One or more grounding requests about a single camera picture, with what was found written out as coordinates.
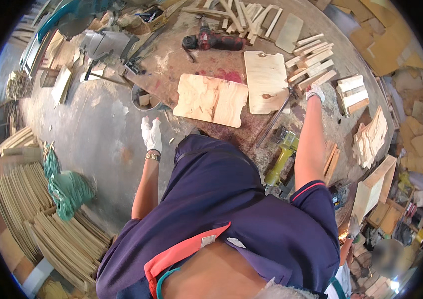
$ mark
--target red stain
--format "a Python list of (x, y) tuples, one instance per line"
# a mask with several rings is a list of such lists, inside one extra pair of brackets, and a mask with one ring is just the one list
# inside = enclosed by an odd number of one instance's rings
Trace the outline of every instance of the red stain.
[(216, 69), (216, 71), (217, 71), (217, 73), (214, 74), (215, 78), (233, 81), (233, 82), (236, 82), (236, 83), (243, 83), (243, 80), (242, 80), (240, 74), (237, 71), (227, 72), (226, 70), (224, 70), (222, 68), (218, 68), (218, 69)]

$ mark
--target shirt tag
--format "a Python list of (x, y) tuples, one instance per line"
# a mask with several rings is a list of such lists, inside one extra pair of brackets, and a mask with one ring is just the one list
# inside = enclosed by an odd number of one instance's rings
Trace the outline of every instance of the shirt tag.
[(241, 248), (246, 248), (243, 243), (241, 243), (240, 240), (236, 239), (236, 238), (226, 238), (228, 240), (228, 242), (230, 242), (231, 244), (241, 247)]
[(200, 248), (203, 248), (206, 245), (209, 245), (209, 244), (215, 242), (215, 239), (216, 239), (216, 235), (215, 234), (214, 235), (211, 235), (211, 236), (208, 236), (208, 237), (202, 238), (201, 239), (201, 247)]

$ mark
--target cordless drill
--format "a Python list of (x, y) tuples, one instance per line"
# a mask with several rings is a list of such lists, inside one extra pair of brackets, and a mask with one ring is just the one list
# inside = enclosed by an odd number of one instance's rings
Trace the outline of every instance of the cordless drill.
[(198, 37), (194, 35), (185, 36), (182, 45), (188, 55), (190, 55), (193, 62), (195, 62), (195, 58), (190, 53), (190, 50), (192, 49), (208, 50), (210, 48), (214, 48), (220, 50), (239, 51), (243, 49), (244, 43), (245, 40), (243, 38), (231, 35), (221, 35), (211, 31), (205, 21), (205, 18), (202, 17)]

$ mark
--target circular saw blade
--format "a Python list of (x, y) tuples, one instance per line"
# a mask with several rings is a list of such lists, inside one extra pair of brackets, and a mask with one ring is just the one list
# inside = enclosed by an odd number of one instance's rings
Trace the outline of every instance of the circular saw blade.
[(74, 14), (68, 13), (60, 18), (58, 29), (62, 35), (72, 37), (87, 29), (94, 19), (93, 15), (77, 19)]

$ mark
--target person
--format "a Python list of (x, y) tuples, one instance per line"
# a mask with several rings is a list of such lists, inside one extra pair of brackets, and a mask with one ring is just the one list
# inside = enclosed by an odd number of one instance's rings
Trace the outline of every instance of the person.
[(360, 294), (352, 294), (351, 271), (349, 269), (353, 258), (352, 243), (354, 242), (356, 236), (358, 236), (360, 230), (356, 216), (353, 215), (351, 217), (348, 227), (348, 235), (341, 247), (338, 272), (336, 272), (336, 275), (331, 278), (331, 283), (324, 291), (324, 293), (328, 295), (329, 299), (361, 299)]
[(325, 98), (308, 89), (290, 203), (265, 194), (257, 167), (232, 144), (190, 134), (158, 204), (160, 121), (150, 127), (144, 117), (143, 175), (131, 219), (98, 269), (99, 298), (325, 298), (340, 247), (323, 183)]

